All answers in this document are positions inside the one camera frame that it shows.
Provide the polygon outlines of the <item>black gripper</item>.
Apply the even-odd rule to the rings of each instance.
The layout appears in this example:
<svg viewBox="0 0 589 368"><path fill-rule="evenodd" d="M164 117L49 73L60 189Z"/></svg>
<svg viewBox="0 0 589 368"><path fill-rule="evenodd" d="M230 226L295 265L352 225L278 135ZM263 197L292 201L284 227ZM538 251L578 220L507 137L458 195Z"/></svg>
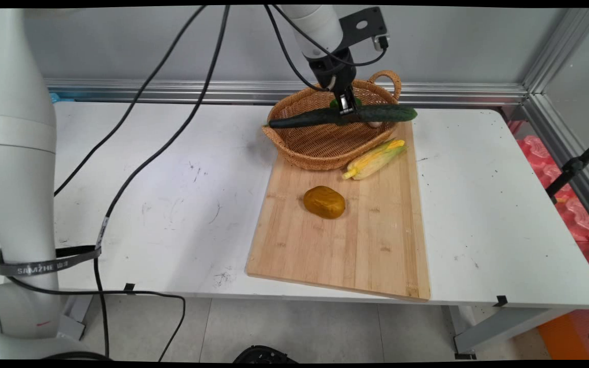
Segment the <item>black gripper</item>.
<svg viewBox="0 0 589 368"><path fill-rule="evenodd" d="M358 99L354 91L348 89L357 75L357 68L328 55L317 59L308 57L307 61L321 88L327 88L337 96L337 125L352 123L353 107L358 106Z"/></svg>

